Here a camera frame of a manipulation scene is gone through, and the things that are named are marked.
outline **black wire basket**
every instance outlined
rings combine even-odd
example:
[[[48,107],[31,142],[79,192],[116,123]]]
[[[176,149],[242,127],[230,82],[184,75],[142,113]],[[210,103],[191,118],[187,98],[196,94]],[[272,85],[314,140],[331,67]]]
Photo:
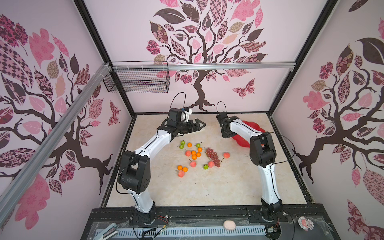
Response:
[[[169,70],[166,61],[125,61],[113,63],[152,62],[153,65],[119,65],[104,78],[108,92],[168,93]]]

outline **pink wall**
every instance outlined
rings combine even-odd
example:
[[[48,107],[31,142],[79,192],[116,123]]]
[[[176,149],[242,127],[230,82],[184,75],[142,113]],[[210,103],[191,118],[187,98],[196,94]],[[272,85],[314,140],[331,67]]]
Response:
[[[340,2],[273,116],[341,239],[383,239],[384,2],[354,2]]]
[[[258,56],[250,57],[250,62],[255,59],[263,62],[295,61],[325,2],[117,0],[111,4],[96,0],[86,1],[86,4],[113,61],[156,58],[170,63],[173,59],[173,63],[219,63],[226,58],[237,62],[242,57],[255,54]],[[199,27],[199,23],[205,25],[207,22],[213,23],[212,31],[209,28],[193,30]],[[243,34],[248,24],[250,29]],[[252,38],[255,31],[260,33],[256,39]],[[225,32],[221,34],[222,38],[215,38],[220,32]],[[181,91],[187,93],[187,106],[194,106],[197,101],[197,106],[192,108],[194,112],[216,111],[212,104],[219,101],[224,101],[229,111],[267,111],[287,69],[248,71],[240,76],[225,70],[217,73],[202,71],[199,73],[202,79],[193,79],[194,70],[190,70],[180,73],[180,77],[191,77],[191,81],[184,82],[178,81],[175,78],[178,73],[172,72],[168,94],[129,93],[128,98],[136,112],[168,111],[172,98]],[[216,79],[206,79],[208,74],[214,74]],[[254,91],[249,91],[251,88],[246,86],[252,79]],[[152,104],[153,99],[156,99],[156,104]]]
[[[0,12],[0,192],[102,60],[71,0],[8,1]],[[130,121],[103,83],[16,205],[1,239],[78,239],[99,207]]]

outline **robotic arm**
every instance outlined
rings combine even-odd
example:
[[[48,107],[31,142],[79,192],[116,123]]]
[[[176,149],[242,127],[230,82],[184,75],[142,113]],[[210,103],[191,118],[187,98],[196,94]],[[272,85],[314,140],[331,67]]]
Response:
[[[283,204],[276,188],[275,157],[276,150],[269,132],[260,132],[246,125],[238,117],[228,117],[226,113],[219,113],[216,118],[221,127],[223,138],[234,137],[236,134],[250,143],[249,156],[253,164],[258,166],[261,176],[262,217],[266,221],[273,221],[282,211]]]
[[[150,158],[153,159],[175,137],[205,127],[205,123],[199,119],[196,122],[189,120],[191,114],[192,109],[187,107],[170,109],[169,118],[163,121],[149,141],[133,152],[125,151],[121,157],[117,181],[132,195],[139,219],[144,223],[151,223],[155,218],[155,203],[146,190],[151,180]]]

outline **wallpaper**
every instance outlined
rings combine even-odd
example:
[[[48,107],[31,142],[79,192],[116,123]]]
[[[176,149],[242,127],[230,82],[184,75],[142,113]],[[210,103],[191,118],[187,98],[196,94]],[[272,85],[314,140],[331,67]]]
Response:
[[[340,3],[274,114],[342,239],[384,239],[383,7]]]
[[[35,4],[37,22],[31,13],[12,12],[22,3],[8,3],[0,14],[1,192],[102,64],[71,1]],[[45,18],[47,9],[58,8],[61,14]],[[44,229],[50,238],[79,238],[90,210],[99,207],[129,120],[120,96],[99,84],[1,227],[1,239],[49,237]]]
[[[110,6],[100,1],[87,3],[112,60],[193,64],[294,61],[324,1],[304,3],[313,15],[303,14],[301,20],[306,19],[305,25],[301,29],[290,26],[289,32],[282,26],[285,23],[276,21],[281,18],[297,21],[293,16],[298,11],[297,1],[284,10],[263,0],[154,0],[150,4],[136,1],[129,3],[128,14],[121,15],[114,11],[116,7],[124,8],[126,3],[114,3]],[[104,22],[108,17],[113,19],[112,29],[119,29],[111,33],[113,38]],[[135,31],[142,33],[140,37],[130,35]],[[282,35],[287,41],[293,36],[295,40],[283,42]],[[231,111],[266,111],[287,71],[170,71],[168,94],[128,93],[128,97],[136,112],[168,111],[172,97],[180,91],[187,93],[186,105],[193,111],[216,111],[219,101],[225,101]],[[160,71],[157,77],[165,74],[166,71]],[[159,98],[159,104],[150,104],[149,96]]]

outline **bunch of grapes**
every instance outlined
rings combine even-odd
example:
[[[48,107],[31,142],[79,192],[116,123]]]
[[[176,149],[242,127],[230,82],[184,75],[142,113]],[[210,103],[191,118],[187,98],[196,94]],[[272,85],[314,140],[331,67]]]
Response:
[[[215,163],[216,167],[220,167],[220,160],[218,159],[218,155],[212,148],[207,148],[205,154]]]

